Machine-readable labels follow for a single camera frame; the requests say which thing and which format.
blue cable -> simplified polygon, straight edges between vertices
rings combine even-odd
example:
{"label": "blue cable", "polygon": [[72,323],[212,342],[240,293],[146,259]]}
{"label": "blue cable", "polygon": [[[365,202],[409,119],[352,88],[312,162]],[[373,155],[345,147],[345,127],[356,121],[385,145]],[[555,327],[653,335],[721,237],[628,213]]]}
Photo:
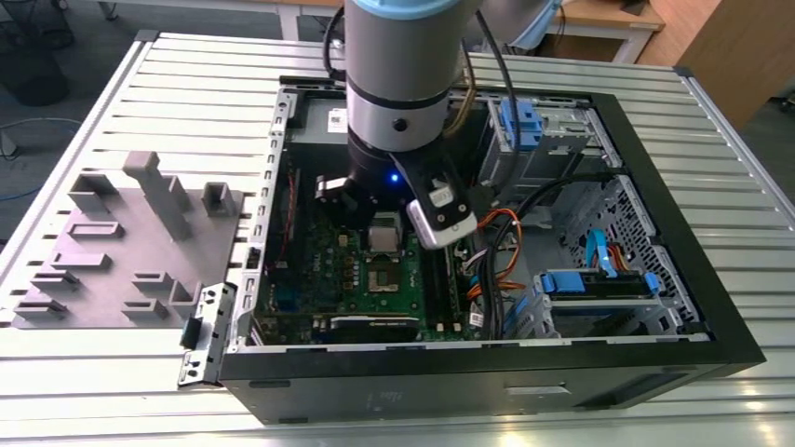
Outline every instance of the blue cable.
{"label": "blue cable", "polygon": [[17,195],[13,195],[13,196],[0,196],[0,202],[5,202],[8,200],[14,200],[14,199],[21,198],[24,196],[29,196],[30,194],[37,193],[40,189],[41,189],[41,186],[37,186],[36,188],[30,189],[29,191],[26,191],[22,194],[17,194]]}

cable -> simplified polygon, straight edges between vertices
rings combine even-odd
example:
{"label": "cable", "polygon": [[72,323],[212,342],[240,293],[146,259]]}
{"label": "cable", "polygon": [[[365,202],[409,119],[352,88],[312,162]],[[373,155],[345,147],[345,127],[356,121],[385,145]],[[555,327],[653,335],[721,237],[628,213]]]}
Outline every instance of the cable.
{"label": "cable", "polygon": [[0,196],[0,202],[5,202],[8,200],[16,200],[17,198],[22,198],[24,196],[29,196],[33,193],[37,193],[38,190],[41,189],[41,186],[34,187],[33,189],[30,189],[29,191],[26,191],[22,194],[16,194],[13,196]]}
{"label": "cable", "polygon": [[[13,121],[12,123],[4,124],[0,126],[0,130],[2,129],[9,129],[9,128],[14,128],[16,126],[21,125],[21,124],[26,124],[26,123],[32,123],[36,121],[49,121],[49,122],[64,122],[64,123],[70,123],[70,124],[76,124],[76,125],[81,125],[82,122],[77,121],[74,119],[69,119],[69,118],[28,118],[28,119],[21,119],[18,121]],[[16,156],[12,156],[9,154],[5,153],[5,149],[2,148],[2,141],[0,141],[0,157],[2,157],[2,159],[5,161],[13,161],[18,158],[18,154]]]}
{"label": "cable", "polygon": [[332,46],[332,33],[334,32],[336,25],[341,20],[342,16],[345,15],[345,7],[341,6],[334,12],[332,19],[328,20],[328,26],[325,27],[325,33],[322,34],[322,67],[325,68],[325,72],[328,73],[328,77],[334,81],[342,82],[345,80],[345,71],[336,70],[332,67],[332,56],[330,56],[330,46]]}
{"label": "cable", "polygon": [[2,126],[0,126],[0,130],[8,129],[8,128],[14,128],[20,124],[32,123],[33,121],[60,121],[64,123],[77,124],[78,126],[82,124],[81,121],[77,121],[76,119],[69,119],[69,118],[28,118],[28,119],[21,119],[18,121],[13,121],[12,123],[4,124]]}
{"label": "cable", "polygon": [[555,33],[555,46],[553,49],[557,49],[560,45],[560,41],[563,40],[563,36],[567,33],[567,11],[560,5],[560,24],[557,25],[557,32]]}
{"label": "cable", "polygon": [[[615,174],[611,172],[588,172],[581,174],[573,174],[568,177],[544,183],[535,190],[535,192],[521,201],[521,204],[519,205],[515,212],[517,220],[521,220],[528,211],[533,208],[535,205],[537,205],[537,203],[549,193],[557,191],[568,184],[577,182],[607,182],[612,180],[613,177]],[[505,238],[508,234],[509,228],[511,221],[505,222],[498,228],[494,241],[488,246],[488,253],[484,256],[482,261],[480,262],[481,269],[478,273],[478,284],[482,289],[482,302],[496,303],[496,306],[501,305],[501,297],[498,296],[497,289],[497,275],[494,274],[497,247],[501,243],[501,240]],[[501,328],[496,328],[496,330],[492,328],[492,333],[494,333],[497,337],[501,336]]]}
{"label": "cable", "polygon": [[456,119],[453,119],[452,123],[442,131],[444,138],[450,138],[458,132],[458,129],[462,127],[462,123],[465,123],[466,121],[466,116],[469,115],[469,110],[472,109],[472,103],[474,102],[474,98],[477,97],[477,86],[474,84],[474,69],[472,68],[472,59],[469,58],[469,52],[466,51],[466,46],[462,39],[460,40],[460,51],[462,52],[462,61],[465,65],[464,68],[466,70],[466,96],[462,99],[462,104],[460,105]]}
{"label": "cable", "polygon": [[492,48],[492,53],[496,59],[496,65],[498,66],[498,72],[501,74],[502,83],[505,84],[505,90],[508,91],[508,101],[511,102],[511,119],[513,120],[513,154],[511,155],[509,161],[509,168],[502,171],[504,175],[497,182],[494,182],[494,188],[497,191],[508,185],[508,182],[513,178],[513,172],[516,166],[519,165],[519,147],[521,147],[521,132],[519,132],[519,106],[516,103],[516,95],[513,91],[513,82],[511,82],[511,74],[508,73],[508,67],[505,65],[505,60],[501,58],[501,53],[498,52],[497,41],[494,40],[494,36],[492,35],[490,30],[488,29],[488,23],[485,23],[485,18],[482,17],[482,13],[480,10],[474,12],[474,18],[477,19],[477,23],[480,26],[480,30],[482,31],[482,35],[485,36],[485,41],[488,42],[488,46]]}

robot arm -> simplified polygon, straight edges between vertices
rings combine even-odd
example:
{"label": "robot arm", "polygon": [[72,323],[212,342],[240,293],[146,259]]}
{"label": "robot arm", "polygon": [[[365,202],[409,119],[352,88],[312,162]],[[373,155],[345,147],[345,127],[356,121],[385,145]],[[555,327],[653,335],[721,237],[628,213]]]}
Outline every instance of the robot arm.
{"label": "robot arm", "polygon": [[[385,179],[400,172],[414,197],[406,215],[426,249],[444,247],[477,227],[464,186],[442,150],[442,125],[448,90],[460,72],[460,39],[481,3],[345,0],[344,4],[353,179],[365,189],[377,191]],[[504,16],[504,8],[513,3],[524,4],[490,2],[485,11]],[[548,7],[539,9],[537,2],[528,4],[528,14],[545,17],[540,35],[560,0],[541,3],[553,5],[551,15]],[[537,23],[531,22],[536,31]]]}

white label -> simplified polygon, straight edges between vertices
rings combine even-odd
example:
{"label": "white label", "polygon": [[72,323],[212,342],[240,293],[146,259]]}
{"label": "white label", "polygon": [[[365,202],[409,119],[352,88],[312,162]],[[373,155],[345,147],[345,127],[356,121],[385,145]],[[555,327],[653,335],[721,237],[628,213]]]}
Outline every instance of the white label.
{"label": "white label", "polygon": [[329,133],[348,132],[348,110],[332,109],[328,113],[328,131]]}
{"label": "white label", "polygon": [[482,327],[482,314],[469,313],[469,326],[474,326],[476,328]]}
{"label": "white label", "polygon": [[430,198],[433,206],[441,208],[452,202],[452,190],[449,189],[449,186],[444,186],[436,191],[432,191],[430,194],[428,194],[428,197]]}

slotted aluminum surface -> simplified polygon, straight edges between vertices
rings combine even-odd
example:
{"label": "slotted aluminum surface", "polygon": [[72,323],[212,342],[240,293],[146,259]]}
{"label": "slotted aluminum surface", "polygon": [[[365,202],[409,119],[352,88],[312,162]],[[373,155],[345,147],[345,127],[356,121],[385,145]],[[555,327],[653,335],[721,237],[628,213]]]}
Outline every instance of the slotted aluminum surface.
{"label": "slotted aluminum surface", "polygon": [[[500,84],[473,55],[478,83]],[[508,58],[525,88],[619,98],[644,147],[747,319],[768,362],[625,411],[261,427],[224,390],[174,391],[178,331],[0,330],[0,440],[90,445],[795,445],[795,233],[791,205],[747,148],[668,69]],[[136,42],[0,255],[0,320],[52,248],[80,169],[120,172],[156,150],[185,188],[226,182],[253,193],[280,75],[322,76],[316,44],[161,34]],[[253,200],[244,212],[253,211]],[[238,236],[246,236],[241,219]],[[232,263],[244,250],[232,251]],[[237,282],[240,270],[229,269]]]}

